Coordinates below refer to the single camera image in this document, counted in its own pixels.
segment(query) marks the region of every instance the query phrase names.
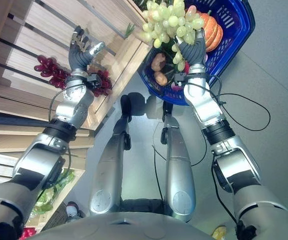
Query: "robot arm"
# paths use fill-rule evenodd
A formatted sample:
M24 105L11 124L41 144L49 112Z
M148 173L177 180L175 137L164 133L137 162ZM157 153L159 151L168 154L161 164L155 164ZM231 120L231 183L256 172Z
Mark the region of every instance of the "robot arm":
M65 163L61 157L84 123L94 95L88 89L98 84L96 74L88 75L87 65L105 46L100 42L83 51L88 38L80 42L84 31L78 26L72 36L64 101L55 117L39 134L17 162L13 178L0 184L0 240L18 239L42 190L53 186Z
M186 102L192 106L197 122L211 145L213 169L220 186L233 193L237 238L287 239L286 207L261 185L259 168L253 156L240 137L235 135L210 92L205 90L209 90L209 85L205 73L203 29L196 33L195 45L179 39L179 48L190 64L186 78L189 84L184 87Z

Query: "potato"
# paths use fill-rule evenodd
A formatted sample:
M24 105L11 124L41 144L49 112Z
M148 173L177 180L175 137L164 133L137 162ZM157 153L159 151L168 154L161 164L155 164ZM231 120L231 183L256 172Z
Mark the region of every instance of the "potato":
M162 70L162 68L165 66L165 64L166 64L165 54L159 53L155 56L151 67L155 72L159 72Z
M161 86L167 85L167 77L160 71L154 73L156 82Z

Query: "green grapes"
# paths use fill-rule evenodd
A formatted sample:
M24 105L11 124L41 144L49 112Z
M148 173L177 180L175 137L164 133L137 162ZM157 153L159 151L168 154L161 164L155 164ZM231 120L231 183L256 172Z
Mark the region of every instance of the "green grapes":
M176 35L179 36L180 38L183 37L185 33L186 33L186 27L184 26L180 26L176 31Z
M154 41L154 47L159 48L161 45L162 45L161 40L159 40L159 38L156 38Z
M185 25L185 18L183 16L181 16L179 19L178 19L178 25L179 26L184 26Z
M153 40L155 48L160 48L162 43L168 43L176 36L192 45L195 42L196 31L204 26L196 6L191 5L187 12L185 11L184 0L174 0L173 5L169 6L164 1L158 4L155 0L149 0L146 6L143 17L147 22L142 26L141 38L146 42ZM185 60L178 44L172 45L172 51L176 53L173 63L179 71L183 71Z
M175 27L178 25L178 17L177 16L170 16L168 19L169 25L171 27Z
M178 47L177 44L174 44L174 45L172 46L172 51L173 51L173 52L178 52L178 51L179 51L179 47Z
M185 61L181 60L178 65L177 65L177 69L181 72L185 69Z

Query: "red grapes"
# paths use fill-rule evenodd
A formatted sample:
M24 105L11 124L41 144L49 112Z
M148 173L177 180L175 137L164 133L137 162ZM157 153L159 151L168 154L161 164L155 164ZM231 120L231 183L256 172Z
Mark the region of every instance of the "red grapes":
M37 57L37 60L39 61L40 65L36 65L34 67L34 70L37 72L40 72L40 75L44 78L48 78L53 76L49 80L49 84L53 85L54 87L58 89L65 89L66 83L65 80L68 76L71 75L68 70L64 69L60 66L59 63L57 63L57 60L54 57L45 57L43 55L39 55ZM112 93L112 83L110 82L109 73L107 70L101 71L99 70L97 72L99 75L102 85L99 88L92 89L95 97L99 97L100 95L109 95Z

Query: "gray floor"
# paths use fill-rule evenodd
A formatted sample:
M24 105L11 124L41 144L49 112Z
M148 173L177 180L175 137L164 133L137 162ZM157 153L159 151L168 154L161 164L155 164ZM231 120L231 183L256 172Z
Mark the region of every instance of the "gray floor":
M260 165L263 183L288 207L288 1L252 0L256 28L252 36L221 76L223 93L239 93L265 105L271 112L271 124L261 132L247 131L233 121L233 129L239 134ZM139 92L146 99L148 90L135 74L123 94ZM267 114L248 102L233 97L227 100L227 109L243 124L260 128L267 121ZM162 129L162 101L157 101L157 119L135 116L130 123L132 149L124 153L122 198L158 198L154 175L152 141L166 156L166 148L159 142ZM114 111L95 139L95 146L88 150L87 171L66 198L76 201L88 211L92 176L96 164L107 143L116 120L121 115L119 100ZM174 115L181 124L187 148L194 163L204 152L204 141L189 107L175 106ZM228 226L228 238L234 236L234 225L218 203L210 175L211 154L193 168L197 205L193 226L211 234L218 225ZM157 159L158 175L162 192L165 185L165 162ZM224 202L231 209L231 195L220 191Z

